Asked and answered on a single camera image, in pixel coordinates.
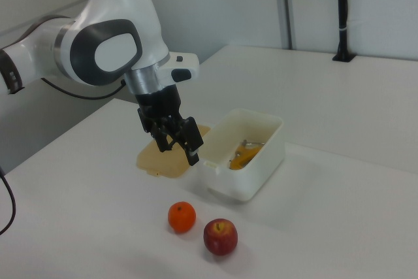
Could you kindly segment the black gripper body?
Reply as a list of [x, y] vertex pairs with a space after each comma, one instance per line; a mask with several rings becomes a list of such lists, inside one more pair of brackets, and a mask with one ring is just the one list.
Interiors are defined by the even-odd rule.
[[139, 105], [138, 115], [145, 132], [150, 133], [154, 125], [177, 130], [182, 120], [179, 113], [180, 95], [175, 85], [167, 86], [160, 91], [135, 95]]

